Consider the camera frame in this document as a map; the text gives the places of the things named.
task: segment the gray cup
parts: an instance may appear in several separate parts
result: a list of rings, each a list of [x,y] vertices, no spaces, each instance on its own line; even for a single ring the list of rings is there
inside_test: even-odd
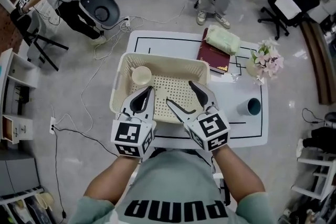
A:
[[[261,103],[257,98],[248,99],[237,106],[237,112],[239,115],[255,116],[259,114],[260,110]]]

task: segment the plastic basket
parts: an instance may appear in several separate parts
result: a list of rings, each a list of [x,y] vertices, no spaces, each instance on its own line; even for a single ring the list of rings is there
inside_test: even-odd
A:
[[[174,100],[187,111],[202,109],[188,81],[207,84],[210,69],[206,62],[131,52],[123,54],[119,62],[110,100],[112,112],[119,113],[125,98],[143,87],[133,83],[131,78],[131,67],[139,66],[146,66],[152,71],[151,86],[155,88],[154,120],[180,123],[166,105],[166,98]]]

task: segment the gray floor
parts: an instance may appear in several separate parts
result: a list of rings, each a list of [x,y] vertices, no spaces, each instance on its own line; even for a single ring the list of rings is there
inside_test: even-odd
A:
[[[196,0],[116,0],[122,15],[138,15],[148,19],[167,21],[178,15],[185,5],[182,15],[168,24],[145,22],[137,29],[180,31],[202,33],[204,26],[196,24]],[[233,0],[228,9],[227,18],[232,24],[231,31],[242,40],[260,42],[275,35],[274,25],[259,24],[259,10],[266,0]],[[132,26],[140,24],[135,19]],[[215,23],[210,18],[205,26]],[[285,68],[279,77],[269,81],[269,139],[265,146],[240,148],[235,152],[260,176],[270,202],[278,217],[288,202],[296,199],[290,187],[298,175],[305,173],[305,166],[296,162],[296,143],[306,129],[311,128],[301,117],[301,110],[307,107],[317,116],[323,116],[327,106],[318,104],[316,81],[313,67],[300,28],[290,28],[290,36],[279,39],[280,53],[285,58]],[[110,37],[117,29],[107,33]],[[110,145],[110,133],[114,114],[109,109],[112,83],[120,56],[125,52],[129,34],[125,34],[106,60],[99,73],[91,81],[83,94],[83,99],[92,114],[94,124],[88,135],[99,139],[107,148]],[[57,39],[70,47],[64,53],[53,49],[54,58],[60,66],[54,72],[45,65],[42,68],[39,87],[34,92],[36,101],[33,106],[34,140],[29,147],[36,157],[40,182],[50,191],[56,200],[54,215],[60,220],[61,209],[55,177],[55,136],[49,133],[49,122],[55,108],[56,119],[69,113],[80,131],[87,130],[90,117],[81,103],[81,92],[101,64],[93,58],[93,47],[88,45],[85,36],[72,31],[66,24],[59,28]],[[105,55],[111,43],[101,46],[99,56]],[[66,117],[59,127],[73,129]],[[108,167],[114,157],[105,152],[93,141],[80,134],[58,132],[58,178],[60,193],[65,211],[70,216],[77,200],[83,195],[90,181]]]

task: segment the white cup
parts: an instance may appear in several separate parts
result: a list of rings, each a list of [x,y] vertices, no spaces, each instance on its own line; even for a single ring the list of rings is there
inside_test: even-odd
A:
[[[237,106],[239,115],[255,116],[259,114],[260,110],[261,104],[257,98],[248,99]]]
[[[148,85],[152,80],[152,72],[148,67],[137,67],[132,70],[132,80],[136,85]]]

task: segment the book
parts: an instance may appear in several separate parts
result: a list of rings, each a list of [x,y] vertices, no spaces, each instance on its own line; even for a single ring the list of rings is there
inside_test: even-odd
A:
[[[208,44],[205,41],[207,32],[208,28],[205,28],[197,60],[207,62],[212,71],[224,74],[229,68],[230,55]]]

